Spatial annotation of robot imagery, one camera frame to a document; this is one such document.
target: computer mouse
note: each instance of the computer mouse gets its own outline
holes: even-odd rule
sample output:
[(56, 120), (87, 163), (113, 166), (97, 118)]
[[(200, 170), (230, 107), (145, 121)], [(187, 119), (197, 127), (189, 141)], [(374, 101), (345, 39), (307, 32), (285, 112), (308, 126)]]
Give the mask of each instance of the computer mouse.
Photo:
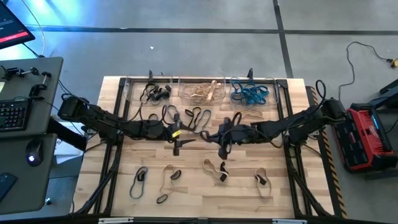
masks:
[(25, 150), (26, 161), (35, 167), (43, 162), (43, 142), (40, 138), (31, 140)]

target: concrete floor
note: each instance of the concrete floor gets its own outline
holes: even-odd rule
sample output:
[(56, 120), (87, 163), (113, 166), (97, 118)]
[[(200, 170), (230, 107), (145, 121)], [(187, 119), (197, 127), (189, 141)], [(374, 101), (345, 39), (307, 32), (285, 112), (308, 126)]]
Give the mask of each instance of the concrete floor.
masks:
[[(382, 57), (398, 57), (398, 24), (392, 22), (398, 18), (395, 0), (26, 2), (45, 26), (45, 56), (63, 57), (61, 80), (91, 102), (97, 101), (105, 75), (146, 75), (151, 69), (165, 75), (245, 76), (250, 67), (255, 77), (304, 78), (306, 85), (322, 79), (327, 97), (337, 98), (338, 85), (352, 79), (345, 51), (350, 42), (371, 44)], [(20, 1), (10, 0), (7, 5), (25, 25), (37, 30)], [(274, 5), (280, 6), (282, 21), (275, 18)], [(282, 25), (286, 32), (279, 34)], [(65, 26), (78, 32), (63, 32)], [(40, 32), (34, 34), (37, 40), (27, 45), (39, 53), (42, 39)], [(345, 107), (377, 97), (380, 88), (398, 77), (398, 70), (370, 49), (352, 45), (350, 53), (356, 82), (342, 89)], [(32, 57), (21, 45), (0, 50), (0, 60)], [(59, 105), (58, 97), (55, 106)], [(390, 127), (393, 122), (390, 119), (384, 125)], [(349, 174), (342, 168), (335, 145), (331, 146), (348, 217), (397, 223), (398, 178), (366, 181), (362, 175)], [(68, 166), (75, 168), (76, 161), (58, 167), (61, 174), (53, 177), (78, 174), (78, 169), (69, 171)], [(53, 205), (39, 212), (0, 216), (0, 220), (66, 214), (75, 184), (71, 177), (52, 179), (48, 195)], [(59, 188), (65, 194), (54, 195)]]

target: keyboard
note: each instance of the keyboard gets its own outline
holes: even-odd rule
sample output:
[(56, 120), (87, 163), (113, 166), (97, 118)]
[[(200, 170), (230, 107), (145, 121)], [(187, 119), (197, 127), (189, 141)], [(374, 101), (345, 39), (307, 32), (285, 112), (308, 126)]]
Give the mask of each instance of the keyboard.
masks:
[(25, 130), (31, 104), (30, 98), (0, 100), (0, 132)]

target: computer screen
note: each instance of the computer screen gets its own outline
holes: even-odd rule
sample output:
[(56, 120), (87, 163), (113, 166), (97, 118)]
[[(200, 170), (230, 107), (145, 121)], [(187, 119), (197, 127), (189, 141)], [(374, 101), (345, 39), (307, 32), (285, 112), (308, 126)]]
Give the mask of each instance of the computer screen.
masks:
[(33, 34), (0, 1), (0, 49), (34, 39)]

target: wooden table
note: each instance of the wooden table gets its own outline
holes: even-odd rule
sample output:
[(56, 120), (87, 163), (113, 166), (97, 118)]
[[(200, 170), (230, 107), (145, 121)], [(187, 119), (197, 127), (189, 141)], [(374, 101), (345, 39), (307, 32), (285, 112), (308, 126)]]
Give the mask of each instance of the wooden table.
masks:
[[(98, 105), (104, 110), (113, 111), (118, 83), (120, 77), (104, 77)], [(293, 112), (298, 113), (308, 108), (307, 94), (302, 79), (288, 79), (290, 98)], [(143, 84), (135, 85), (135, 92), (141, 92)], [(286, 116), (285, 101), (282, 100), (284, 114)], [(178, 90), (173, 86), (171, 104), (175, 105), (182, 120), (186, 123), (189, 118), (183, 113), (184, 109), (193, 106), (181, 105)], [(221, 106), (204, 106), (202, 109), (212, 109), (211, 121), (207, 130), (216, 133), (218, 125), (223, 118), (232, 118), (233, 111), (229, 109), (229, 97), (226, 96)], [(138, 105), (132, 103), (129, 118), (138, 109)], [(142, 109), (144, 119), (151, 113), (161, 114), (161, 106), (145, 106)], [(278, 120), (276, 106), (270, 106), (262, 115), (264, 120)], [(258, 118), (247, 116), (242, 123), (257, 121)], [(114, 195), (112, 216), (131, 217), (218, 217), (218, 218), (293, 218), (292, 199), (290, 196), (289, 181), (283, 149), (272, 147), (270, 144), (247, 144), (233, 146), (232, 153), (226, 161), (226, 169), (229, 178), (226, 185), (215, 179), (202, 168), (203, 160), (209, 158), (212, 163), (220, 164), (218, 157), (218, 145), (205, 143), (197, 135), (183, 133), (181, 139), (197, 139), (195, 142), (184, 145), (179, 156), (173, 156), (173, 146), (167, 142), (133, 141), (124, 138), (121, 163), (119, 166), (118, 180)], [(90, 147), (99, 142), (93, 138), (88, 143)], [(308, 145), (318, 150), (318, 143), (309, 139)], [(96, 147), (87, 152), (74, 195), (76, 210), (78, 210), (90, 197), (98, 185), (101, 167), (103, 164), (105, 145)], [(307, 178), (308, 188), (326, 211), (333, 214), (330, 193), (326, 183), (325, 171), (322, 160), (314, 152), (305, 147), (302, 148), (302, 159)], [(162, 170), (173, 164), (182, 170), (182, 176), (175, 182), (175, 192), (166, 202), (156, 204), (156, 198), (160, 196), (159, 188), (162, 184)], [(134, 180), (136, 170), (141, 166), (147, 166), (145, 193), (140, 199), (132, 199), (129, 189)], [(272, 197), (262, 199), (256, 188), (254, 171), (264, 167), (272, 182)], [(104, 191), (103, 210), (108, 187)], [(298, 190), (300, 208), (303, 211), (302, 193)]]

